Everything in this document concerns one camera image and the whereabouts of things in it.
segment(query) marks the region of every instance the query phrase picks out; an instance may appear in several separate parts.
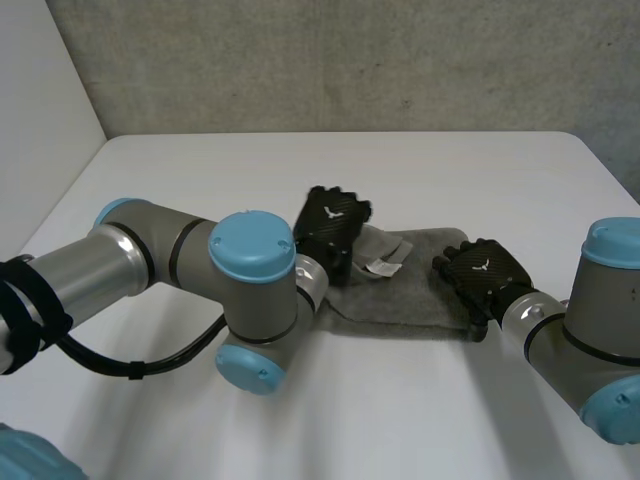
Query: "robotic hand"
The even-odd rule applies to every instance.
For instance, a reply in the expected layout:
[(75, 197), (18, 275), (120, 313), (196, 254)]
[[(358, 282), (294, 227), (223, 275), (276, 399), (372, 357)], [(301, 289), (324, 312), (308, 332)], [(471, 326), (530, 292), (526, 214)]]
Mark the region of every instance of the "robotic hand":
[(587, 426), (613, 444), (640, 443), (640, 219), (591, 226), (568, 309), (494, 240), (443, 253), (433, 268), (469, 309), (477, 341), (495, 318)]
[(459, 249), (447, 247), (434, 258), (433, 268), (469, 310), (475, 342), (486, 336), (489, 320), (501, 322), (515, 299), (536, 291), (529, 274), (495, 240), (480, 238), (475, 243), (462, 242)]

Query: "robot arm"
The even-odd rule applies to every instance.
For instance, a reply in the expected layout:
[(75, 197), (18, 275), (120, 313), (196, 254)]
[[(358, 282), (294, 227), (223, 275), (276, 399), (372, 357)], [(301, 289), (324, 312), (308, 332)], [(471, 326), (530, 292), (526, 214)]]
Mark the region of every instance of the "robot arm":
[(434, 268), (476, 318), (498, 320), (586, 425), (607, 442), (623, 445), (640, 442), (639, 252), (640, 219), (593, 224), (568, 308), (535, 290), (497, 242), (448, 249)]
[[(332, 215), (320, 215), (325, 208)], [(31, 330), (23, 335), (31, 341), (35, 335), (42, 349), (119, 299), (163, 282), (222, 304), (229, 334), (216, 355), (218, 370), (244, 390), (271, 393), (329, 283), (339, 283), (345, 269), (348, 276), (351, 245), (370, 214), (355, 195), (316, 187), (294, 238), (284, 220), (267, 212), (216, 223), (144, 200), (112, 202), (85, 239), (0, 267), (3, 298), (14, 298), (0, 302), (0, 371), (11, 373), (36, 353), (25, 354), (17, 334), (24, 327), (20, 308), (8, 307), (16, 307), (16, 298), (28, 312), (26, 323), (43, 325), (39, 337)], [(51, 315), (43, 306), (52, 301), (70, 323), (57, 338), (43, 334), (53, 320), (42, 318)]]

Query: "metal cylinder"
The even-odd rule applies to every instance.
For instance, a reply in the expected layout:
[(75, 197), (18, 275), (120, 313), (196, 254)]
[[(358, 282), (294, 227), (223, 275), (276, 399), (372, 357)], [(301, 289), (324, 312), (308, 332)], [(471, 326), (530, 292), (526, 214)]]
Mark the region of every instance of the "metal cylinder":
[(172, 255), (175, 257), (176, 249), (180, 250), (180, 242), (197, 222), (204, 220), (138, 199), (119, 204), (101, 219), (103, 224), (122, 226), (134, 232), (153, 258), (154, 280), (174, 286), (179, 285), (175, 285), (172, 279), (175, 268)]
[[(117, 300), (141, 293), (148, 282), (147, 264), (133, 242), (121, 230), (99, 225), (78, 242), (32, 260), (33, 267), (51, 286), (65, 311), (73, 318), (73, 328)], [(34, 321), (40, 315), (19, 290), (16, 290)], [(8, 335), (0, 322), (0, 344)], [(9, 368), (12, 355), (0, 350), (0, 371)]]
[(221, 277), (227, 325), (238, 338), (253, 342), (274, 341), (293, 329), (298, 302), (295, 270), (280, 280), (256, 285)]
[(582, 343), (624, 357), (640, 358), (640, 270), (580, 259), (565, 320)]
[(531, 341), (531, 332), (541, 321), (565, 310), (564, 305), (552, 296), (544, 292), (531, 292), (509, 306), (502, 318), (502, 331), (519, 348), (524, 348), (527, 339)]

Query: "gray towel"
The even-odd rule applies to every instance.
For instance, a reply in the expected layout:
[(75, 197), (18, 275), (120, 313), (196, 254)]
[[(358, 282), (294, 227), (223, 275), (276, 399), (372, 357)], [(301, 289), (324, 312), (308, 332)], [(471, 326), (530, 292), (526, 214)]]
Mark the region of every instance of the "gray towel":
[(413, 245), (402, 268), (391, 278), (358, 278), (330, 288), (317, 328), (352, 336), (470, 340), (467, 310), (431, 269), (436, 255), (467, 236), (455, 228), (389, 233)]

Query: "gray robot arm segment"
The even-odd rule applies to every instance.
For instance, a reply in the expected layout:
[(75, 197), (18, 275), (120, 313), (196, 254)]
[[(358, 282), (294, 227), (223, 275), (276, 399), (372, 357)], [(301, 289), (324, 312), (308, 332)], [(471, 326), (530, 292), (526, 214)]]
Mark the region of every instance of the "gray robot arm segment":
[[(134, 199), (108, 206), (85, 239), (29, 266), (73, 318), (72, 328), (156, 282), (221, 303), (230, 333), (218, 369), (254, 393), (277, 388), (329, 284), (318, 262), (295, 254), (291, 230), (275, 215), (245, 212), (217, 224)], [(27, 296), (14, 290), (42, 323)], [(0, 322), (3, 347), (9, 334)], [(0, 371), (12, 362), (0, 347)]]

